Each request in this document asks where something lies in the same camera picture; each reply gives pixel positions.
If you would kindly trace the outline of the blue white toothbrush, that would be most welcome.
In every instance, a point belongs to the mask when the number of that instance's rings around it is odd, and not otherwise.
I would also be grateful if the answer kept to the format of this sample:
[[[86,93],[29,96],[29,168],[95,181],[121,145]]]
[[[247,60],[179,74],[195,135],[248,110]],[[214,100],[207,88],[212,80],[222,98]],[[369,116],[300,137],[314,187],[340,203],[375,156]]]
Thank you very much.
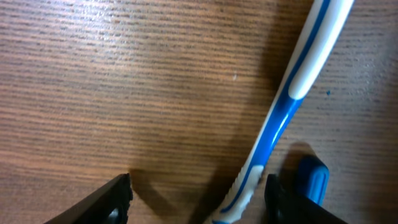
[[[273,149],[320,74],[353,4],[354,0],[314,0],[256,142],[206,223],[241,219]]]

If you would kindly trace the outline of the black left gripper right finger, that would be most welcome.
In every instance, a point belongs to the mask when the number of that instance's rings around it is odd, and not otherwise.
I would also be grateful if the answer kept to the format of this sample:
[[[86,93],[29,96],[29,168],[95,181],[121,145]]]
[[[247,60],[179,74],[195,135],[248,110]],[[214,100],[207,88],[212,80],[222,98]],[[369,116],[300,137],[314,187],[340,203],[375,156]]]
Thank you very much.
[[[347,224],[310,199],[286,191],[275,174],[267,176],[264,199],[268,223]]]

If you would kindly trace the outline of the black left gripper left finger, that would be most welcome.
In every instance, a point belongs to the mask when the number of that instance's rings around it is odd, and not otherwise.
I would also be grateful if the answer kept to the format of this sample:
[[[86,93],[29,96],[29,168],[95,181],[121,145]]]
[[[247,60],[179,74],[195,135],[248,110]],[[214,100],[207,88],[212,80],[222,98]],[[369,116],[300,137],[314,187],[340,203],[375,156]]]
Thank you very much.
[[[45,224],[126,224],[133,200],[129,174],[120,174]]]

